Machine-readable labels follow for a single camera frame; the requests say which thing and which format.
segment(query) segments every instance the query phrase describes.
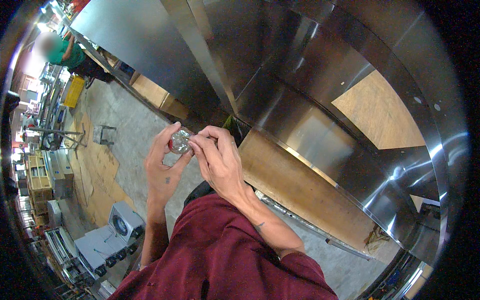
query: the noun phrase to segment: tattoo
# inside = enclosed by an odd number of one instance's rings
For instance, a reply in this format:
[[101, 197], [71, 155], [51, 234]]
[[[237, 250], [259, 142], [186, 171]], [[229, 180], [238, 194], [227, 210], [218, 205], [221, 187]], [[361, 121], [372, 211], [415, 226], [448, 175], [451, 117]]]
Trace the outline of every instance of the tattoo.
[[253, 227], [255, 227], [255, 229], [260, 232], [261, 229], [260, 229], [260, 226], [263, 226], [263, 224], [265, 224], [265, 222], [261, 223], [261, 224], [258, 224], [258, 225], [254, 225]]

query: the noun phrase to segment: stainless steel surface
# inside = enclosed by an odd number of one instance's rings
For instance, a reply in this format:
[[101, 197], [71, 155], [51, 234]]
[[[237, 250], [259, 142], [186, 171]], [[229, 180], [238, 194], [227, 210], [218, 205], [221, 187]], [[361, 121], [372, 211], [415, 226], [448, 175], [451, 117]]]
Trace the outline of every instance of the stainless steel surface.
[[258, 191], [258, 190], [255, 191], [255, 195], [258, 197], [258, 199], [260, 199], [266, 205], [273, 207], [274, 209], [276, 209], [277, 211], [281, 212], [284, 215], [290, 216], [292, 219], [299, 222], [300, 224], [302, 224], [306, 228], [310, 229], [315, 234], [320, 235], [323, 238], [326, 238], [327, 240], [331, 241], [332, 243], [330, 243], [330, 245], [338, 247], [338, 248], [340, 248], [344, 251], [347, 251], [347, 252], [349, 252], [349, 253], [351, 253], [355, 256], [366, 259], [367, 261], [372, 259], [372, 257], [370, 257], [369, 255], [366, 255], [365, 253], [362, 253], [362, 252], [358, 251], [357, 249], [352, 248], [351, 246], [345, 244], [344, 242], [337, 239], [336, 237], [330, 235], [328, 232], [325, 232], [325, 231], [321, 230], [320, 228], [318, 228], [314, 224], [305, 220], [301, 216], [295, 214], [294, 212], [289, 211], [284, 206], [282, 206], [280, 203], [278, 203], [277, 201], [273, 200], [272, 198], [266, 196], [261, 191]]
[[[92, 0], [73, 27], [195, 111], [238, 106], [241, 119], [333, 179], [402, 247], [432, 264], [462, 205], [468, 132], [444, 46], [423, 11], [409, 7]], [[400, 96], [426, 147], [378, 150], [331, 104], [374, 69]], [[417, 213], [410, 194], [440, 202], [441, 220]]]

